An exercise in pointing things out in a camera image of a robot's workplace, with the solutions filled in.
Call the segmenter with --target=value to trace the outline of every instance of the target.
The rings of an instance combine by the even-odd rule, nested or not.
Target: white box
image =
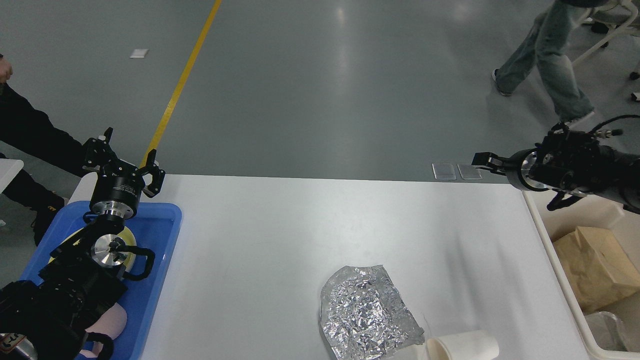
[[[556,192],[550,190],[524,192],[524,197],[587,351],[598,359],[640,360],[640,293],[604,307],[606,311],[622,319],[626,333],[633,340],[632,348],[629,352],[603,350],[596,344],[589,330],[551,243],[552,240],[560,239],[575,230],[576,226],[610,229],[636,269],[640,269],[640,215],[624,211],[621,204],[595,195],[590,195],[568,208],[548,211],[547,204],[555,194]]]

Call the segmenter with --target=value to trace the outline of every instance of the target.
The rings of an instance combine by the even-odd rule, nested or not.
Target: aluminum foil
[[[322,289],[320,324],[338,360],[375,360],[424,343],[382,265],[345,266]]]

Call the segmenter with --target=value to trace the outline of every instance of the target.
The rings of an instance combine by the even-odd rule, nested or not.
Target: concrete floor
[[[505,98],[490,72],[550,0],[222,0],[158,148],[170,174],[434,181],[431,163],[531,147],[557,121],[534,71]],[[3,3],[11,86],[80,141],[115,129],[139,163],[214,1]],[[572,58],[601,38],[574,31]],[[142,60],[135,48],[150,49]],[[638,113],[640,57],[614,39],[575,69],[592,123]],[[638,153],[640,122],[612,143]],[[0,152],[68,197],[77,178],[5,144]],[[483,182],[504,182],[485,175]],[[35,214],[0,197],[0,285],[34,246]]]

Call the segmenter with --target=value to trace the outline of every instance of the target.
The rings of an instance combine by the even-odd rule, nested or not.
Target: yellow plate
[[[77,234],[77,232],[80,230],[82,229],[78,229],[73,234],[67,236],[67,238],[64,239],[61,243],[65,242],[71,236]],[[124,243],[127,244],[128,246],[135,246],[137,244],[136,237],[133,236],[133,233],[131,232],[131,230],[126,226],[124,227],[124,230],[120,232],[120,234],[117,234],[117,236],[121,238],[124,241]],[[136,255],[133,253],[129,253],[129,256],[127,256],[127,259],[125,259],[125,261],[122,263],[127,271],[131,271],[131,268],[133,267],[133,263],[135,259],[136,259]]]

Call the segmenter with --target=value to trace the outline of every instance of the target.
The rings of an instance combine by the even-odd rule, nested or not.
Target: person's hand
[[[5,58],[0,59],[0,84],[4,84],[13,75],[13,69],[11,69],[11,63]]]

